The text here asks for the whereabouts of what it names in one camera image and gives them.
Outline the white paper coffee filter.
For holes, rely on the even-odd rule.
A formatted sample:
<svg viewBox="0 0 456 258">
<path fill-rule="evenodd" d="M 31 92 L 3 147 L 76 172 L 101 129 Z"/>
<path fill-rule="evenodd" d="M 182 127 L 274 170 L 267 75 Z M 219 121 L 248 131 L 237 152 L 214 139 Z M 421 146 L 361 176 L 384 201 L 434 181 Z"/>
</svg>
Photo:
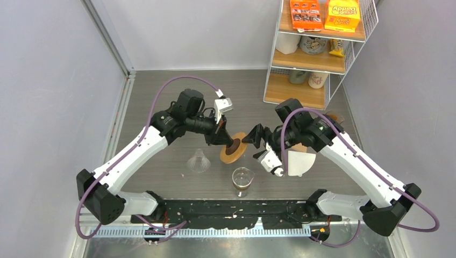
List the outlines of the white paper coffee filter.
<svg viewBox="0 0 456 258">
<path fill-rule="evenodd" d="M 316 160 L 316 154 L 289 151 L 288 152 L 288 170 L 289 176 L 302 177 L 311 169 Z"/>
</svg>

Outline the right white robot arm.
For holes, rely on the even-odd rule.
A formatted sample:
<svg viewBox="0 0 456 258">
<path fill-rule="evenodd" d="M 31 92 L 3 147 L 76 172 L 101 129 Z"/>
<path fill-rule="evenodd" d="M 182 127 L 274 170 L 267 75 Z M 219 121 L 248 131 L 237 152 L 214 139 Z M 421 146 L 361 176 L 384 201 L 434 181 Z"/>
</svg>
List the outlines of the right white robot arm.
<svg viewBox="0 0 456 258">
<path fill-rule="evenodd" d="M 271 131 L 258 124 L 243 142 L 264 150 L 254 158 L 269 173 L 302 176 L 315 163 L 315 154 L 294 150 L 302 145 L 341 168 L 363 191 L 362 196 L 340 195 L 325 189 L 309 197 L 307 214 L 313 220 L 337 215 L 363 221 L 372 231 L 390 236 L 413 206 L 421 189 L 393 178 L 352 141 L 331 117 L 288 99 L 275 109 L 282 125 Z"/>
</svg>

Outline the clear glass dripper cone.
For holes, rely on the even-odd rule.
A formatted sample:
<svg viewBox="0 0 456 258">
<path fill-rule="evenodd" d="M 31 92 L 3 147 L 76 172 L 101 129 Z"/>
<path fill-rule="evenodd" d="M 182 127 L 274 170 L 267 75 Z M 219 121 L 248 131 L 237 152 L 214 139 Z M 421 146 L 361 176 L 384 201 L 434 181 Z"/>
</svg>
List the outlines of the clear glass dripper cone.
<svg viewBox="0 0 456 258">
<path fill-rule="evenodd" d="M 197 149 L 194 155 L 187 161 L 186 166 L 190 171 L 203 173 L 211 167 L 211 162 L 205 156 L 202 149 Z"/>
</svg>

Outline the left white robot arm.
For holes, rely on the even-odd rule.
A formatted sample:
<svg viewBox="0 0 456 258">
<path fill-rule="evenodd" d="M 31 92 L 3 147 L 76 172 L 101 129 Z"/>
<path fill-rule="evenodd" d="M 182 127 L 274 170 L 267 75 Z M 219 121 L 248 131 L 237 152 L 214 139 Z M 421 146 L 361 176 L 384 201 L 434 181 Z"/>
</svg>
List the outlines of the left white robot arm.
<svg viewBox="0 0 456 258">
<path fill-rule="evenodd" d="M 192 89 L 182 91 L 169 108 L 152 115 L 140 134 L 115 157 L 94 171 L 82 169 L 76 176 L 81 204 L 101 225 L 136 214 L 160 222 L 165 208 L 151 193 L 123 192 L 122 187 L 146 161 L 186 132 L 203 135 L 208 145 L 231 147 L 234 140 L 226 130 L 224 113 L 233 109 L 232 101 L 221 91 L 217 96 L 205 116 L 203 94 Z"/>
</svg>

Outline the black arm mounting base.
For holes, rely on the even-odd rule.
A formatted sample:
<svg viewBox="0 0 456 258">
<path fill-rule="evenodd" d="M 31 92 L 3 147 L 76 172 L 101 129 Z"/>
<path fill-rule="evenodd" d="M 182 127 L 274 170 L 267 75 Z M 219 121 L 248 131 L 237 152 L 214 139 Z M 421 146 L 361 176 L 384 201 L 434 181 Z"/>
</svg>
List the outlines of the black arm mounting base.
<svg viewBox="0 0 456 258">
<path fill-rule="evenodd" d="M 304 200 L 164 200 L 149 216 L 150 223 L 168 223 L 184 228 L 216 230 L 250 229 L 261 220 L 266 230 L 295 229 L 313 222 L 341 221 L 341 216 L 327 216 Z"/>
</svg>

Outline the wooden ring dripper holder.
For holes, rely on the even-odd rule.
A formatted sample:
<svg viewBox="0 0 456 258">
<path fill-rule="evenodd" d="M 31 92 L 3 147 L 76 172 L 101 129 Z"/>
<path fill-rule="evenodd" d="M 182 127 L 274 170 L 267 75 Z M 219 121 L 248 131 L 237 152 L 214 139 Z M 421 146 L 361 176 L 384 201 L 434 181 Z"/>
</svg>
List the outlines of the wooden ring dripper holder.
<svg viewBox="0 0 456 258">
<path fill-rule="evenodd" d="M 242 142 L 246 136 L 245 132 L 239 132 L 232 136 L 233 144 L 230 147 L 224 146 L 219 158 L 225 164 L 231 164 L 239 160 L 247 150 L 247 144 Z"/>
</svg>

